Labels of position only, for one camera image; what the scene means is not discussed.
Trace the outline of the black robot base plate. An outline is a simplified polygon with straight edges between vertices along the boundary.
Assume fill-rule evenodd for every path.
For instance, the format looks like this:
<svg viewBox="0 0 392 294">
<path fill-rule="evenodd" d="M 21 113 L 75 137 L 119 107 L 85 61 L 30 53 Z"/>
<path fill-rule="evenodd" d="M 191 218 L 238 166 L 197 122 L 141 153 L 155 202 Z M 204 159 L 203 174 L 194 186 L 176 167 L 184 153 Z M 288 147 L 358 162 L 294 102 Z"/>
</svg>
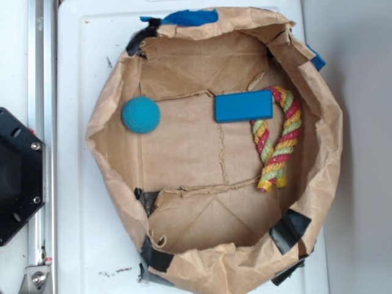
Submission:
<svg viewBox="0 0 392 294">
<path fill-rule="evenodd" d="M 1 246 L 43 206 L 45 144 L 1 108 Z"/>
</svg>

